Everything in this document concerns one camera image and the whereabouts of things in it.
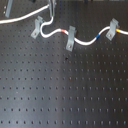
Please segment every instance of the curved wire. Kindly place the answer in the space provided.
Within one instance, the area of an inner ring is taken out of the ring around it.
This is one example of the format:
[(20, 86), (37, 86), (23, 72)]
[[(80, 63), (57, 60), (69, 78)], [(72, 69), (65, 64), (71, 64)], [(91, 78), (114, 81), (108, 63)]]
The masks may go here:
[[(54, 20), (54, 18), (52, 17), (50, 21), (44, 22), (44, 23), (41, 25), (41, 27), (40, 27), (40, 33), (41, 33), (42, 37), (48, 38), (48, 37), (52, 36), (53, 34), (55, 34), (55, 33), (57, 33), (57, 32), (64, 32), (65, 34), (68, 35), (68, 31), (63, 30), (63, 29), (60, 29), (60, 28), (54, 30), (54, 31), (51, 32), (50, 34), (44, 34), (44, 33), (43, 33), (43, 28), (44, 28), (44, 26), (51, 25), (51, 24), (53, 23), (53, 20)], [(102, 29), (102, 30), (99, 32), (98, 36), (95, 37), (93, 40), (91, 40), (91, 41), (89, 41), (89, 42), (83, 42), (83, 41), (78, 40), (77, 38), (75, 38), (75, 41), (76, 41), (78, 44), (81, 44), (81, 45), (90, 45), (90, 44), (94, 43), (94, 42), (97, 40), (97, 38), (98, 38), (104, 31), (106, 31), (106, 30), (108, 30), (108, 29), (110, 29), (109, 26), (108, 26), (108, 27), (105, 27), (104, 29)]]
[(30, 16), (33, 16), (33, 15), (35, 15), (35, 14), (37, 14), (37, 13), (39, 13), (39, 12), (45, 10), (45, 9), (47, 9), (48, 7), (49, 7), (49, 5), (46, 5), (46, 6), (40, 8), (40, 9), (34, 11), (34, 12), (31, 12), (31, 13), (29, 13), (29, 14), (27, 14), (25, 16), (19, 17), (19, 18), (9, 19), (9, 20), (1, 20), (0, 24), (13, 23), (13, 22), (24, 20), (24, 19), (26, 19), (26, 18), (28, 18)]

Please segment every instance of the silver clamp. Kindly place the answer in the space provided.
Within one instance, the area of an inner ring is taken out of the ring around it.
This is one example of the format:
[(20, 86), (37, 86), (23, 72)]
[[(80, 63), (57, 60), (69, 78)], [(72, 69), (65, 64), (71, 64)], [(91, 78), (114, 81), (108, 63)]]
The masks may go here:
[(35, 20), (35, 30), (32, 32), (31, 37), (33, 37), (34, 39), (37, 38), (37, 36), (40, 33), (40, 26), (43, 23), (43, 18), (38, 16), (37, 19)]
[(116, 34), (116, 29), (119, 28), (119, 22), (114, 18), (110, 22), (110, 30), (106, 34), (106, 37), (111, 41)]
[(55, 7), (56, 7), (56, 0), (47, 0), (49, 4), (49, 10), (50, 10), (50, 17), (55, 16)]
[(67, 43), (66, 49), (71, 52), (72, 52), (73, 46), (74, 46), (75, 34), (76, 34), (75, 27), (70, 26), (69, 35), (68, 35), (68, 43)]
[(9, 15), (10, 15), (12, 3), (13, 3), (13, 0), (8, 0), (7, 7), (6, 6), (4, 7), (4, 9), (6, 9), (6, 11), (4, 13), (7, 18), (9, 18)]

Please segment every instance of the cable clamp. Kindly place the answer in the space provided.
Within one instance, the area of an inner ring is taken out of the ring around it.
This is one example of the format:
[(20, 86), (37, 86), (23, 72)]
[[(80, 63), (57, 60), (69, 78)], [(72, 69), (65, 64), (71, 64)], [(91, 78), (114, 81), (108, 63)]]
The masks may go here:
[(75, 34), (76, 34), (75, 27), (70, 26), (68, 42), (67, 42), (67, 46), (66, 46), (66, 49), (70, 52), (72, 52), (72, 50), (73, 50)]
[(116, 29), (119, 28), (119, 22), (116, 19), (112, 19), (110, 22), (110, 30), (106, 34), (106, 37), (111, 41), (116, 34)]
[(47, 0), (49, 4), (49, 10), (50, 10), (50, 17), (55, 16), (55, 7), (56, 7), (56, 0)]
[(35, 30), (32, 32), (31, 37), (34, 39), (37, 38), (37, 36), (40, 33), (40, 26), (44, 22), (43, 18), (38, 16), (37, 19), (35, 20)]

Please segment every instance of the bolt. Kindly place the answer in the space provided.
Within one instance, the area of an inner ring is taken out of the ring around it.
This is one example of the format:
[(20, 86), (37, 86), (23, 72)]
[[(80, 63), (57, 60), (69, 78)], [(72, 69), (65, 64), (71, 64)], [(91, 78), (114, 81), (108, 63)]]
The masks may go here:
[(111, 37), (111, 34), (109, 34), (109, 37)]
[(69, 47), (69, 48), (71, 48), (71, 47), (72, 47), (72, 45), (69, 45), (68, 47)]

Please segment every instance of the black metal surface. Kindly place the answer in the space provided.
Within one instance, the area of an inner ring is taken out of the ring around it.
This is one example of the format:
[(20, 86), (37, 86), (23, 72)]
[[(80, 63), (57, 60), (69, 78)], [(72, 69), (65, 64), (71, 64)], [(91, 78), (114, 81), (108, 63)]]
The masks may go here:
[[(46, 3), (14, 0), (10, 17)], [(44, 31), (72, 25), (79, 39), (91, 40), (112, 18), (128, 31), (127, 6), (58, 1), (54, 24)], [(39, 15), (50, 20), (49, 10)], [(128, 37), (116, 34), (110, 42), (105, 32), (93, 45), (75, 43), (68, 52), (67, 35), (30, 37), (36, 18), (0, 25), (0, 128), (127, 128)]]

